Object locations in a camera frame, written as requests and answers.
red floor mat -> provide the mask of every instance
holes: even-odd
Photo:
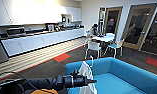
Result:
[[[147,63],[157,66],[157,59],[147,57]]]
[[[61,54],[61,55],[59,55],[59,56],[54,57],[54,59],[55,59],[57,62],[61,62],[61,61],[65,60],[65,59],[67,59],[67,58],[69,58],[69,57],[70,57],[70,56],[69,56],[68,54],[64,53],[64,54]]]

countertop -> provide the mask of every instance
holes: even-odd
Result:
[[[80,29],[80,28],[62,28],[60,31],[66,31],[66,30],[72,30],[72,29]],[[26,37],[26,36],[33,36],[33,35],[40,35],[40,34],[46,34],[46,33],[54,33],[54,32],[60,32],[60,31],[46,31],[46,30],[38,30],[38,32],[29,32],[27,31],[26,34],[23,35],[17,35],[17,36],[8,36],[1,38],[1,40],[6,40],[6,39],[13,39],[13,38],[20,38],[20,37]]]

glass door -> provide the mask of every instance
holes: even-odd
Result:
[[[121,16],[122,7],[113,7],[106,9],[104,34],[114,33],[116,34]]]
[[[144,40],[142,51],[157,54],[157,13]]]
[[[123,46],[139,49],[157,4],[132,5],[123,38]]]

blue sofa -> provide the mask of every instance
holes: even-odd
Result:
[[[66,74],[79,69],[80,62],[65,66]],[[157,94],[157,75],[121,60],[107,57],[94,60],[92,72],[98,94]],[[79,87],[68,94],[79,94]]]

white table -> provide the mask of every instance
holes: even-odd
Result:
[[[114,36],[104,36],[104,37],[93,37],[92,39],[103,41],[103,42],[110,42],[114,40]]]

